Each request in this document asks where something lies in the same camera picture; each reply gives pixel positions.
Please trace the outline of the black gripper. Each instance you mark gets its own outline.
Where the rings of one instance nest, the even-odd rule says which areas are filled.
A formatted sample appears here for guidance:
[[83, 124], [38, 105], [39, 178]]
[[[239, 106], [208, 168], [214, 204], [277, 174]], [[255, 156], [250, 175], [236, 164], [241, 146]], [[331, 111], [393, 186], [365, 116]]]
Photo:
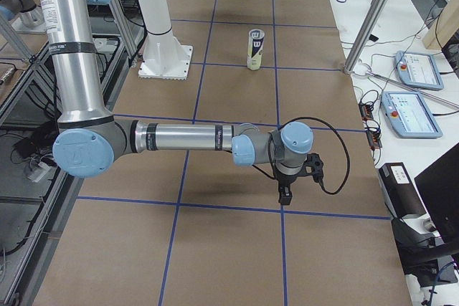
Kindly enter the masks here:
[[293, 198], [291, 185], [297, 180], [298, 177], [303, 177], [303, 173], [299, 172], [293, 175], [288, 175], [275, 169], [275, 178], [278, 182], [278, 202], [280, 205], [290, 205]]

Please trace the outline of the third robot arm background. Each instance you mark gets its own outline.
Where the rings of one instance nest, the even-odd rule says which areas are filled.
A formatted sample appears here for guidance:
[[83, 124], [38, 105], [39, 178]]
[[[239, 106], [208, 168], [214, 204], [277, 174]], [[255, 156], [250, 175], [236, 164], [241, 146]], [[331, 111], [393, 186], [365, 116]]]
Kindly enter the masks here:
[[1, 0], [1, 14], [18, 33], [46, 33], [41, 6], [35, 0]]

